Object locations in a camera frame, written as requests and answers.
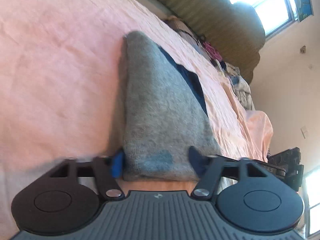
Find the bed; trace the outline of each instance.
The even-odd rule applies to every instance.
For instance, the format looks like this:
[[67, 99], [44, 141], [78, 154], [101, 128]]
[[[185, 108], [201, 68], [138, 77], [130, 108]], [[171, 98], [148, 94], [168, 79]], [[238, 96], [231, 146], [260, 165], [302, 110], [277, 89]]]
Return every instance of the bed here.
[[[201, 82], [226, 157], [266, 161], [272, 126], [245, 111], [230, 82], [135, 0], [0, 0], [0, 239], [17, 232], [13, 197], [66, 157], [111, 155], [122, 145], [123, 37], [143, 31]], [[125, 182], [190, 191], [194, 182]]]

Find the black mount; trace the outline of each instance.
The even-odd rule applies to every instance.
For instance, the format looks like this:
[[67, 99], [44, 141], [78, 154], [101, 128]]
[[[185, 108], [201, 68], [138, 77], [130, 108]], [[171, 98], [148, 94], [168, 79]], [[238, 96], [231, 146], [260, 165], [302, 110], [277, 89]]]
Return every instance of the black mount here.
[[[105, 201], [125, 197], [110, 172], [111, 158], [77, 163], [64, 160], [19, 192], [12, 201], [12, 215], [20, 229], [43, 235], [71, 232], [87, 224]], [[78, 184], [78, 177], [94, 177], [98, 195]], [[109, 197], [108, 190], [119, 196]]]

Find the logo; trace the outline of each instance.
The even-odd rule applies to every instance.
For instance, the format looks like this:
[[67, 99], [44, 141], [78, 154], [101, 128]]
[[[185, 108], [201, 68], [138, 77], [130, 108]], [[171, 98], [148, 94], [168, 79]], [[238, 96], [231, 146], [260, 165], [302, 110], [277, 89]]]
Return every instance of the logo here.
[[163, 196], [160, 193], [158, 193], [158, 194], [155, 194], [154, 197], [159, 199], [159, 198], [162, 198]]

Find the window frame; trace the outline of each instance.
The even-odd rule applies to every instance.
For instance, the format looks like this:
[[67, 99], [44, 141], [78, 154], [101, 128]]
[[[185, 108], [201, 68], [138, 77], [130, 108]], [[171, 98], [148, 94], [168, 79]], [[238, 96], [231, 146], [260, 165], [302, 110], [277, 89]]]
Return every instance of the window frame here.
[[[255, 9], [258, 5], [266, 2], [267, 0], [263, 0], [259, 3], [256, 3], [254, 5], [252, 5], [252, 7]], [[287, 12], [288, 12], [288, 17], [289, 19], [284, 22], [283, 24], [281, 24], [280, 26], [278, 26], [277, 28], [275, 28], [273, 31], [271, 31], [270, 33], [266, 34], [266, 40], [269, 40], [270, 38], [272, 38], [273, 36], [275, 36], [276, 34], [278, 34], [279, 32], [281, 32], [282, 30], [284, 30], [285, 28], [287, 28], [288, 26], [290, 26], [291, 24], [293, 24], [298, 18], [295, 17], [293, 10], [292, 10], [292, 6], [290, 4], [290, 0], [284, 0], [285, 5], [287, 7]]]
[[308, 197], [307, 183], [306, 183], [306, 177], [308, 177], [310, 174], [312, 174], [313, 172], [318, 171], [318, 170], [320, 170], [320, 166], [318, 166], [318, 167], [314, 168], [313, 170], [304, 174], [303, 180], [302, 180], [302, 198], [303, 198], [304, 204], [305, 204], [304, 220], [305, 220], [305, 224], [306, 224], [306, 235], [307, 235], [308, 239], [316, 237], [316, 236], [320, 236], [320, 230], [316, 231], [313, 234], [310, 234], [310, 210], [312, 208], [320, 205], [320, 199], [319, 199], [318, 204], [313, 205], [312, 207], [309, 206], [309, 197]]

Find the black device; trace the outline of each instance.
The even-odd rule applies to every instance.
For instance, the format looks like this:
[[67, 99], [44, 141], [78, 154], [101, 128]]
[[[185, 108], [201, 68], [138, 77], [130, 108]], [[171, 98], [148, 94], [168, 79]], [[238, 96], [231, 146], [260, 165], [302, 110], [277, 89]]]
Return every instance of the black device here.
[[[191, 147], [190, 162], [193, 153]], [[293, 228], [304, 204], [293, 189], [255, 161], [208, 160], [191, 195], [130, 191], [127, 197], [110, 174], [110, 159], [65, 160], [15, 196], [20, 232], [12, 239], [302, 239]], [[98, 195], [77, 177], [94, 177]], [[218, 194], [221, 177], [238, 183]]]
[[300, 164], [301, 153], [298, 147], [288, 149], [268, 158], [269, 164], [285, 169], [284, 182], [299, 191], [303, 179], [304, 166]]
[[[212, 158], [216, 158], [216, 157], [219, 157], [226, 162], [237, 162], [237, 160], [230, 159], [221, 155], [203, 156], [196, 148], [192, 146], [189, 148], [189, 161], [199, 178], [201, 178], [203, 174], [207, 171], [212, 161]], [[284, 168], [278, 167], [270, 163], [265, 163], [259, 160], [253, 160], [253, 161], [256, 162], [259, 166], [265, 168], [267, 171], [272, 173], [275, 177], [277, 177], [281, 181], [285, 182], [286, 170]], [[237, 177], [232, 176], [231, 174], [228, 176], [228, 178], [237, 180]]]

